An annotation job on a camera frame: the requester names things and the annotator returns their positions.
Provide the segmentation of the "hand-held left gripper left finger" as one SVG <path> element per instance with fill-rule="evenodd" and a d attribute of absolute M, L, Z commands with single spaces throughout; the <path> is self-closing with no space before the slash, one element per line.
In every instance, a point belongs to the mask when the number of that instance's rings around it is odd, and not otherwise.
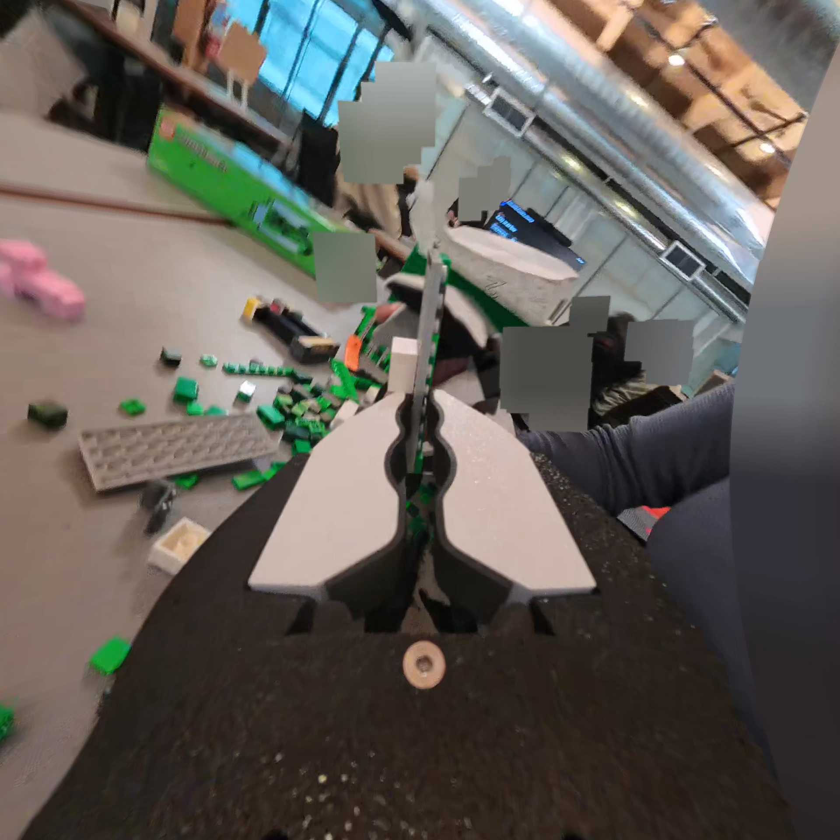
<path fill-rule="evenodd" d="M 332 431 L 301 464 L 255 567 L 254 592 L 387 601 L 406 543 L 406 424 L 392 393 Z"/>

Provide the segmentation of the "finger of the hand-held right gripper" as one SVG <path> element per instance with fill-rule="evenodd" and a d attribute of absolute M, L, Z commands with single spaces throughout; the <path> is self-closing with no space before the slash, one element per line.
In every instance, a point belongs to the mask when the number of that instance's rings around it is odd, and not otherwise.
<path fill-rule="evenodd" d="M 426 286 L 424 276 L 398 272 L 385 279 L 385 289 L 397 300 L 419 312 Z M 485 349 L 490 337 L 488 322 L 477 305 L 461 290 L 446 283 L 444 309 L 438 331 L 441 349 Z"/>
<path fill-rule="evenodd" d="M 392 315 L 377 325 L 371 334 L 371 345 L 377 350 L 392 347 L 394 338 L 416 340 L 418 335 L 418 315 Z"/>

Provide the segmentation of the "grey brick plate green tiles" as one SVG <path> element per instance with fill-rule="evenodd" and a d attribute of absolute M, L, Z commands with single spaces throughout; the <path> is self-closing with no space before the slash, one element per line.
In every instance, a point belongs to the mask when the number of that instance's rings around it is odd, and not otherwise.
<path fill-rule="evenodd" d="M 389 288 L 402 283 L 405 288 L 420 294 L 416 339 L 414 352 L 410 352 L 409 339 L 394 338 L 392 350 L 395 353 L 396 369 L 399 374 L 391 384 L 408 384 L 408 361 L 414 361 L 412 390 L 405 391 L 410 396 L 408 425 L 406 427 L 406 471 L 410 475 L 420 475 L 423 471 L 423 444 L 427 402 L 432 390 L 432 377 L 437 357 L 438 335 L 443 317 L 445 292 L 448 277 L 448 262 L 439 248 L 432 247 L 426 258 L 423 276 L 399 272 L 386 281 Z"/>

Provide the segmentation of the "person's right forearm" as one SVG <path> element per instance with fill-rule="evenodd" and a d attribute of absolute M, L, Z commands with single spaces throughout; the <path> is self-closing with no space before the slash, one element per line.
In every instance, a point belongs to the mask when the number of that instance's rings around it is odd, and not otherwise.
<path fill-rule="evenodd" d="M 729 502 L 732 411 L 730 381 L 651 416 L 585 433 L 520 432 L 605 511 Z"/>

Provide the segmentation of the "wooden desk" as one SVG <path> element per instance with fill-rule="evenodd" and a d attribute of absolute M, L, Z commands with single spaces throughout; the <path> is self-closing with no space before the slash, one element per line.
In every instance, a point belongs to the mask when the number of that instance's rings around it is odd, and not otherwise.
<path fill-rule="evenodd" d="M 139 35 L 119 31 L 110 14 L 89 3 L 57 1 L 124 58 L 137 60 L 163 83 L 164 98 L 194 113 L 210 128 L 225 136 L 271 153 L 288 147 L 290 139 L 253 109 L 237 105 L 226 92 L 194 70 L 174 63 L 162 47 Z"/>

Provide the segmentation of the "green plastic bin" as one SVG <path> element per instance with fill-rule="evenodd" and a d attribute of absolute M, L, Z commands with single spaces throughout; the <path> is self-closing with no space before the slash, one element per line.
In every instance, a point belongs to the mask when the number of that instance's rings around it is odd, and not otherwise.
<path fill-rule="evenodd" d="M 448 287 L 462 292 L 497 332 L 504 330 L 506 327 L 525 327 L 528 325 L 517 313 L 506 308 L 496 297 L 461 275 L 453 267 L 452 260 L 447 254 L 442 254 L 441 259 L 448 268 Z M 426 263 L 427 258 L 415 246 L 403 263 L 402 272 L 413 276 L 423 276 L 425 275 Z"/>

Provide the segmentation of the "white paper bag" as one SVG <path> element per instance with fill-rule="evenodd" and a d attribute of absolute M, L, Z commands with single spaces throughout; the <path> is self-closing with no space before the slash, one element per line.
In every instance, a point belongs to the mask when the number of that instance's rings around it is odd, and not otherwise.
<path fill-rule="evenodd" d="M 547 320 L 579 276 L 564 259 L 475 227 L 447 227 L 439 244 L 462 277 L 530 322 Z"/>

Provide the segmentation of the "black brick assembly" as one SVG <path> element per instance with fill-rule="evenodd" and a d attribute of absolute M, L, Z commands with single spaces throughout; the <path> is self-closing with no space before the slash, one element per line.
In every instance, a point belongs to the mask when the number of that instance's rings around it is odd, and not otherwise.
<path fill-rule="evenodd" d="M 249 297 L 242 319 L 261 325 L 284 343 L 291 358 L 301 364 L 326 364 L 340 351 L 340 343 L 326 333 L 319 332 L 280 299 L 271 301 Z"/>

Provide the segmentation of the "dark monitor screen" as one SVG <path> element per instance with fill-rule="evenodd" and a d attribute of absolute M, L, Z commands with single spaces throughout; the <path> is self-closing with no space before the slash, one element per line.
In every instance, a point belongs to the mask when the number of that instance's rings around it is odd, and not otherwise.
<path fill-rule="evenodd" d="M 512 200 L 499 205 L 487 219 L 484 229 L 560 259 L 575 270 L 585 266 L 585 260 L 572 249 L 570 239 L 535 210 L 523 208 Z"/>

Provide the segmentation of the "white brick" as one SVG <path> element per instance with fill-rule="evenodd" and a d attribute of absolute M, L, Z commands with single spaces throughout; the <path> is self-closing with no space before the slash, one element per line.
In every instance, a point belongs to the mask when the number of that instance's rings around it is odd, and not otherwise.
<path fill-rule="evenodd" d="M 194 520 L 180 519 L 152 544 L 148 565 L 170 576 L 178 575 L 211 533 Z"/>

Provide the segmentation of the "plain grey brick plate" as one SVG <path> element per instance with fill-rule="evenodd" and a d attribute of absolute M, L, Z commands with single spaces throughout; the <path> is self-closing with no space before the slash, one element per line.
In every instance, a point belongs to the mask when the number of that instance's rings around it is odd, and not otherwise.
<path fill-rule="evenodd" d="M 253 414 L 188 416 L 79 434 L 79 450 L 95 491 L 262 459 L 278 439 Z"/>

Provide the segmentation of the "person's clothed lap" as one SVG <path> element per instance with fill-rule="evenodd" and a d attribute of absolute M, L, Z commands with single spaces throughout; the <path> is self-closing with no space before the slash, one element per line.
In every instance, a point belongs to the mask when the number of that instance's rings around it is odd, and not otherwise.
<path fill-rule="evenodd" d="M 733 706 L 773 763 L 742 629 L 732 554 L 729 479 L 674 505 L 647 541 L 654 572 L 722 661 Z"/>

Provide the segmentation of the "green brick set box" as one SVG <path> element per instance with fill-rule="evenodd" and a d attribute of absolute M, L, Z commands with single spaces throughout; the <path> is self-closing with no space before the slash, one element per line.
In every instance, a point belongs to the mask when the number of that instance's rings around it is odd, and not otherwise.
<path fill-rule="evenodd" d="M 362 235 L 247 145 L 169 106 L 158 111 L 148 166 L 311 277 L 312 234 Z"/>

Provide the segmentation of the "large glass window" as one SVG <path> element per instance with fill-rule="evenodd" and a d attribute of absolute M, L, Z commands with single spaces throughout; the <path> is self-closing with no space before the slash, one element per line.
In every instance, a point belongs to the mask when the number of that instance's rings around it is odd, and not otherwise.
<path fill-rule="evenodd" d="M 323 124 L 339 120 L 377 62 L 394 59 L 396 37 L 366 1 L 232 1 L 232 20 L 266 48 L 258 80 L 279 100 L 280 115 L 307 113 Z"/>

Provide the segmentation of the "tan board stand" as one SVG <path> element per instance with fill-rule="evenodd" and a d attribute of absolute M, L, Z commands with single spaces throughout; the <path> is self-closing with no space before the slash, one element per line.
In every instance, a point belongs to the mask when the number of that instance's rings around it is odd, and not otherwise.
<path fill-rule="evenodd" d="M 266 60 L 266 48 L 259 36 L 242 24 L 227 28 L 217 52 L 217 66 L 225 74 L 227 96 L 242 109 L 249 105 L 249 91 L 259 77 Z"/>

